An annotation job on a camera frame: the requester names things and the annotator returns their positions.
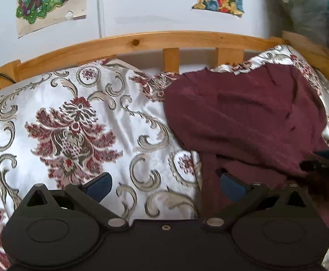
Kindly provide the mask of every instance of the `wood knot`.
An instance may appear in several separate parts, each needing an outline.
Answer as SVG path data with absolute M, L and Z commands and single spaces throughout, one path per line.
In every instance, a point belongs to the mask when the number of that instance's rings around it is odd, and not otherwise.
M 133 40 L 132 45 L 133 46 L 138 46 L 140 44 L 139 40 Z

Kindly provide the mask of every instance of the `white pipe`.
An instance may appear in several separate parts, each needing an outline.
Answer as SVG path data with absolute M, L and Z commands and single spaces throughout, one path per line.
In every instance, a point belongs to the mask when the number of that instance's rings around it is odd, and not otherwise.
M 103 0 L 97 0 L 98 6 L 98 24 L 99 24 L 99 36 L 101 38 L 106 36 L 106 31 L 104 29 L 104 4 Z

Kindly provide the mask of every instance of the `floral bedspread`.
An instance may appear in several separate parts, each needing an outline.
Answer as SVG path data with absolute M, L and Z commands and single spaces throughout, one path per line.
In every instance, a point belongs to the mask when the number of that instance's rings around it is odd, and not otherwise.
M 326 107 L 329 144 L 329 82 L 293 49 L 277 46 L 215 71 L 239 74 L 266 63 L 295 65 L 317 90 Z M 178 76 L 150 76 L 112 59 L 1 90 L 0 232 L 34 184 L 61 189 L 102 172 L 111 174 L 113 188 L 101 204 L 129 223 L 196 217 L 199 156 L 178 145 L 163 110 L 163 90 Z M 0 242 L 0 270 L 8 266 Z

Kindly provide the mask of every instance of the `white wall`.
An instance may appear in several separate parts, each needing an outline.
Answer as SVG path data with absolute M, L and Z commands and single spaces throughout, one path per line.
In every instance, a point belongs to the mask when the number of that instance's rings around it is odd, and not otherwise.
M 207 30 L 268 38 L 289 28 L 286 16 L 275 0 L 244 0 L 242 18 L 229 14 L 193 10 L 196 0 L 104 0 L 106 35 L 120 35 L 157 30 Z M 21 59 L 22 62 L 47 52 L 99 38 L 97 0 L 87 0 L 85 19 L 65 21 L 18 39 L 15 26 L 16 0 L 0 0 L 0 66 Z M 184 61 L 208 62 L 208 54 L 181 53 Z M 160 64 L 160 53 L 124 56 L 139 68 Z

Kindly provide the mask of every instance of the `bed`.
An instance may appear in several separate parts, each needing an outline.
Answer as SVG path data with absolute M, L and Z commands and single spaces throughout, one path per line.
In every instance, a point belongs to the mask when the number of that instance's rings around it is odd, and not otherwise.
M 180 48 L 216 48 L 210 67 L 217 72 L 294 65 L 324 103 L 329 145 L 329 55 L 296 41 L 168 31 L 109 37 L 16 60 L 0 67 L 0 74 L 17 82 L 12 86 L 0 76 L 0 232 L 33 184 L 63 188 L 104 171 L 111 173 L 113 189 L 102 204 L 129 222 L 198 215 L 200 159 L 180 147 L 163 110 L 163 90 L 180 76 Z M 116 59 L 159 49 L 164 71 L 154 76 Z M 259 54 L 244 61 L 246 50 Z M 0 243 L 0 270 L 8 266 Z

